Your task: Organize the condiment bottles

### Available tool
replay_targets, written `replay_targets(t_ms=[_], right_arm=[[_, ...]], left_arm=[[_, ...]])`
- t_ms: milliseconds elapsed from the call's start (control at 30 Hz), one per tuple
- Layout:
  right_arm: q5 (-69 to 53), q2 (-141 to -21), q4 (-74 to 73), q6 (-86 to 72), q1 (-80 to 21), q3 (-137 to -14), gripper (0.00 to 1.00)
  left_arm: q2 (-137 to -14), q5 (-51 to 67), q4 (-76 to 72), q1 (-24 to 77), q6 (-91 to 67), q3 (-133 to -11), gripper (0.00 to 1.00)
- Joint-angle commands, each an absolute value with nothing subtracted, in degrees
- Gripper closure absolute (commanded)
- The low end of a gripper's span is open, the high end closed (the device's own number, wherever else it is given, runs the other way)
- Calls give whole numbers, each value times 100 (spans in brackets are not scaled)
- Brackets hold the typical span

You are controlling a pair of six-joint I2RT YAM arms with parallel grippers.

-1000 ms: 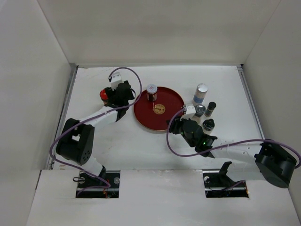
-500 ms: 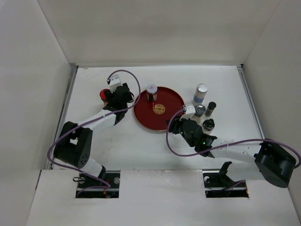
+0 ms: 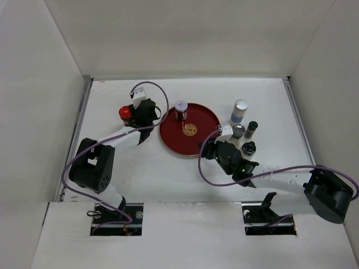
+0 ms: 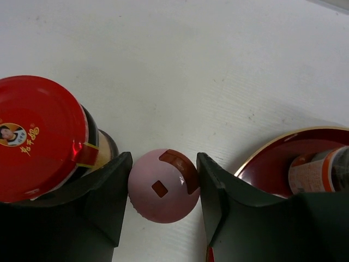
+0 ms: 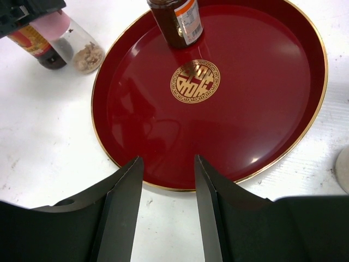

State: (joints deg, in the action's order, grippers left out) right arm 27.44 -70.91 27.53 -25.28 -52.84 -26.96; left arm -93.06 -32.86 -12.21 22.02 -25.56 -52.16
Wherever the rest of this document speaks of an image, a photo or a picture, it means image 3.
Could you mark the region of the dark jar white lid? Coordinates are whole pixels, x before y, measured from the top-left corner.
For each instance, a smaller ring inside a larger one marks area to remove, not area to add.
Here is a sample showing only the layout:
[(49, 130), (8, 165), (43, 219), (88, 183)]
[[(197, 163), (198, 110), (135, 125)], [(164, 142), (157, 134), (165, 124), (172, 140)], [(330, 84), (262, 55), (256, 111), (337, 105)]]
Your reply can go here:
[(175, 118), (178, 121), (184, 121), (187, 119), (188, 104), (184, 100), (178, 100), (174, 105)]

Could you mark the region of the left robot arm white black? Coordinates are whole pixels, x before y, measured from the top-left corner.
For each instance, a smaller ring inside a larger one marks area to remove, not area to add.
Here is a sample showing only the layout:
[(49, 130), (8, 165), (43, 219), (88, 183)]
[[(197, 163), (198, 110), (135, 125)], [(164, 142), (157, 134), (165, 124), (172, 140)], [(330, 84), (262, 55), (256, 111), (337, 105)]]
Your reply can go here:
[(107, 208), (107, 217), (121, 223), (126, 217), (126, 200), (111, 185), (115, 153), (142, 144), (155, 127), (160, 109), (151, 99), (142, 98), (119, 110), (125, 126), (100, 141), (85, 138), (72, 159), (68, 178), (77, 186), (94, 193), (91, 197)]

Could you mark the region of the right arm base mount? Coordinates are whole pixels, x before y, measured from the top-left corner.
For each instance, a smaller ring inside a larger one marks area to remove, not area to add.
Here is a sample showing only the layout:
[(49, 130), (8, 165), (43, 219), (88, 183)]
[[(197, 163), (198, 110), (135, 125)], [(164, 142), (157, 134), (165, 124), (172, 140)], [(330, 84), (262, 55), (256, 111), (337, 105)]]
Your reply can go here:
[(242, 204), (242, 216), (247, 236), (297, 235), (292, 215), (279, 216), (270, 209), (275, 192), (268, 193), (261, 202)]

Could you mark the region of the red cap sauce jar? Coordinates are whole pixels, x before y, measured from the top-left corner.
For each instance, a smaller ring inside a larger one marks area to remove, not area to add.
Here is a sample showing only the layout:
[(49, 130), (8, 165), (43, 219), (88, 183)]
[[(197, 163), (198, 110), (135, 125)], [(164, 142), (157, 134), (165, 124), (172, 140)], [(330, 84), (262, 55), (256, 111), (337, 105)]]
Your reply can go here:
[(132, 112), (128, 105), (121, 107), (118, 111), (119, 117), (122, 119), (124, 125), (129, 125), (132, 121)]

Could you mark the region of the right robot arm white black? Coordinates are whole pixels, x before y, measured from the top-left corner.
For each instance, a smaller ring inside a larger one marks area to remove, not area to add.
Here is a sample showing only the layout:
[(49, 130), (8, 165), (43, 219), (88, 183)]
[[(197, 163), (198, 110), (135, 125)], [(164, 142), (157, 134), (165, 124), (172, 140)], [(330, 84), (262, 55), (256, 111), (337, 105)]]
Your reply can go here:
[(279, 216), (315, 214), (342, 224), (350, 203), (358, 197), (358, 185), (349, 177), (325, 166), (299, 165), (274, 169), (246, 159), (231, 143), (214, 138), (199, 143), (199, 159), (215, 160), (231, 176), (229, 185), (268, 188), (260, 206), (261, 217), (268, 222)]

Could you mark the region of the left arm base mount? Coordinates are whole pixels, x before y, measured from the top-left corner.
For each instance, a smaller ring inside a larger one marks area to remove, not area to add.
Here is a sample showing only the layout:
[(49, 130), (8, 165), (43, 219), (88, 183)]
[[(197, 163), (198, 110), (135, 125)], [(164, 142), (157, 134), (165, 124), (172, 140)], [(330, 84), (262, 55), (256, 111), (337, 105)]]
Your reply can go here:
[(95, 204), (93, 210), (86, 213), (91, 218), (91, 236), (141, 236), (144, 218), (143, 203), (121, 202), (119, 209), (127, 214), (132, 221), (117, 211)]

